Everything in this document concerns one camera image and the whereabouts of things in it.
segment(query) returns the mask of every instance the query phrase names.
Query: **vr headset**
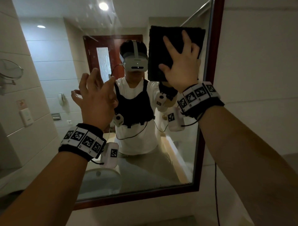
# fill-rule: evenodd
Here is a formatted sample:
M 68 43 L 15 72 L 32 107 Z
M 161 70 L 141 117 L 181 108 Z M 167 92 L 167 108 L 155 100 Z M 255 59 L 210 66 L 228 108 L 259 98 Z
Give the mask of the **vr headset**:
M 148 56 L 147 54 L 138 52 L 138 46 L 135 40 L 132 40 L 134 45 L 134 53 L 127 52 L 120 55 L 120 60 L 126 71 L 147 71 L 148 70 Z

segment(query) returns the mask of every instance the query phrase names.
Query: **wristband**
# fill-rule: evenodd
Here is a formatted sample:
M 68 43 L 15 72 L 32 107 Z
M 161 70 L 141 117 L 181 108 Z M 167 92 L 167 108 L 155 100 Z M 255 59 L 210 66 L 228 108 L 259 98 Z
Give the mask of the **wristband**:
M 167 87 L 162 82 L 159 82 L 158 87 L 159 91 L 161 93 L 164 93 L 170 101 L 172 101 L 178 93 L 178 91 L 174 87 Z
M 212 106 L 224 106 L 212 83 L 206 81 L 188 87 L 177 102 L 185 116 L 196 119 Z
M 59 152 L 69 151 L 90 161 L 99 157 L 105 144 L 106 140 L 99 128 L 79 123 L 70 127 L 60 144 Z

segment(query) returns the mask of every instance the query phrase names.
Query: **light switch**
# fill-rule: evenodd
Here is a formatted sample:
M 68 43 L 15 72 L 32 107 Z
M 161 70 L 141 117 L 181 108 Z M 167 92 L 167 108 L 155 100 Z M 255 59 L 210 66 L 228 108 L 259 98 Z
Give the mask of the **light switch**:
M 34 120 L 32 118 L 29 108 L 20 110 L 20 115 L 21 115 L 21 118 L 22 118 L 25 126 L 29 126 L 29 125 L 33 124 Z

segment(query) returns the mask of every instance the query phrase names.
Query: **wooden door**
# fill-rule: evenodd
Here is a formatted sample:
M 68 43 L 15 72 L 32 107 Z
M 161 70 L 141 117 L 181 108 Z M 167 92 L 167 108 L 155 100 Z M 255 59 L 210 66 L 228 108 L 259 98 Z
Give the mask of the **wooden door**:
M 105 35 L 105 36 L 84 36 L 85 49 L 88 59 L 89 70 L 92 71 L 93 68 L 99 69 L 99 62 L 97 56 L 98 47 L 107 47 L 109 52 L 111 71 L 118 64 L 121 64 L 119 58 L 120 45 L 126 40 L 137 40 L 143 41 L 143 35 Z M 116 79 L 124 77 L 124 69 L 122 66 L 117 66 L 113 71 L 113 76 Z

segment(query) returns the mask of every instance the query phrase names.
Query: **frosted glass panel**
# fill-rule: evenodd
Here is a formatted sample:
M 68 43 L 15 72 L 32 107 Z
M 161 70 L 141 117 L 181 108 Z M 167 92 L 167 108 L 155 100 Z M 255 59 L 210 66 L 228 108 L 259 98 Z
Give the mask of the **frosted glass panel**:
M 96 50 L 101 78 L 103 79 L 103 82 L 106 82 L 109 80 L 109 74 L 111 74 L 109 50 L 107 47 L 96 48 Z

